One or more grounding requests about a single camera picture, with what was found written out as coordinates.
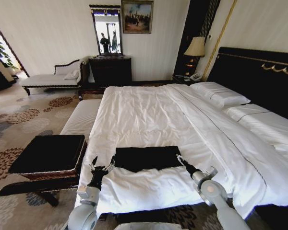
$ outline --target white duvet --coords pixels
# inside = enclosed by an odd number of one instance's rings
[[[88,164],[110,163],[116,147],[178,146],[206,171],[214,166],[245,218],[255,205],[288,205],[288,162],[273,147],[203,101],[186,85],[108,87],[88,141],[79,185]],[[115,168],[102,180],[97,213],[124,213],[202,202],[184,167],[133,173]]]

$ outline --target lamp shade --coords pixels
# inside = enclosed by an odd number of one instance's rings
[[[205,43],[205,37],[194,37],[184,55],[204,56],[205,55],[204,43]]]

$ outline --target pillow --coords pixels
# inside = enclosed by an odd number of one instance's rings
[[[69,72],[68,74],[65,75],[64,80],[73,80],[73,79],[77,79],[79,76],[79,71],[77,69],[75,69],[72,72]]]
[[[192,84],[190,87],[206,101],[209,101],[220,109],[250,102],[245,96],[215,82],[200,82]]]
[[[259,136],[288,160],[288,120],[255,104],[232,107],[224,112]]]

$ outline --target white wall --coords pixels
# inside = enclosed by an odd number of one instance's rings
[[[197,69],[200,73],[206,68],[232,2],[221,0],[210,30],[214,40],[206,45],[206,55]],[[288,52],[288,0],[238,0],[217,51],[221,46]]]
[[[151,34],[122,34],[134,81],[171,78],[190,0],[154,0]],[[97,55],[89,4],[120,0],[0,0],[0,29],[30,75]]]

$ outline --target gold headboard trim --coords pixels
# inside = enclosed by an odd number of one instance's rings
[[[264,70],[273,70],[274,72],[284,72],[285,74],[287,74],[288,75],[288,71],[287,71],[287,68],[285,67],[285,68],[283,68],[283,69],[276,69],[275,68],[275,65],[273,65],[273,66],[271,66],[271,67],[266,67],[265,66],[265,63],[263,63],[263,65],[261,66]]]
[[[244,59],[249,59],[249,60],[255,60],[255,61],[268,62],[268,63],[277,64],[277,65],[288,66],[288,63],[286,63],[286,62],[278,62],[278,61],[271,61],[271,60],[265,60],[265,59],[260,59],[260,58],[245,57],[245,56],[239,56],[239,55],[234,55],[234,54],[225,54],[225,53],[219,53],[219,54],[227,55],[227,56],[231,56],[231,57],[237,57],[237,58],[244,58]]]

